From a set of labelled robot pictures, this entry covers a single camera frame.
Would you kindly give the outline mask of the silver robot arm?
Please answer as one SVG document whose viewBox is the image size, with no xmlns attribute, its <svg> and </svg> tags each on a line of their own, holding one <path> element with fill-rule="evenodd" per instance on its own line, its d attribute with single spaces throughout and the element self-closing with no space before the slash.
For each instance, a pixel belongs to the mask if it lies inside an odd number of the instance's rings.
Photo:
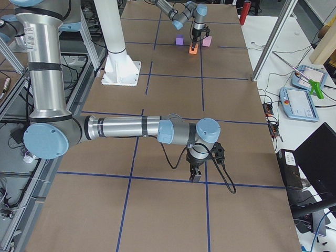
<svg viewBox="0 0 336 252">
<path fill-rule="evenodd" d="M 156 137 L 163 144 L 184 145 L 186 160 L 190 164 L 190 181 L 201 178 L 199 167 L 212 153 L 220 135 L 219 124 L 211 118 L 200 119 L 196 124 L 184 122 L 176 115 L 96 118 L 75 117 L 65 102 L 59 31 L 70 20 L 80 18 L 80 3 L 76 1 L 10 1 L 15 16 L 23 25 L 28 70 L 33 90 L 34 110 L 30 114 L 30 126 L 23 140 L 29 152 L 41 159 L 55 159 L 64 155 L 70 147 L 97 138 Z M 191 18 L 194 20 L 191 48 L 196 49 L 202 32 L 208 36 L 204 20 L 207 6 L 189 1 L 178 12 L 167 1 L 151 1 L 181 29 Z M 102 84 L 136 86 L 141 68 L 140 61 L 128 55 L 121 27 L 117 1 L 94 1 L 101 30 L 108 51 Z"/>
<path fill-rule="evenodd" d="M 171 21 L 173 26 L 180 30 L 184 24 L 192 19 L 190 31 L 190 54 L 197 54 L 199 43 L 207 38 L 210 29 L 205 25 L 205 17 L 207 15 L 207 6 L 204 4 L 197 4 L 193 1 L 183 3 L 184 10 L 179 12 L 169 2 L 164 0 L 145 1 L 148 4 L 158 7 Z"/>
</svg>

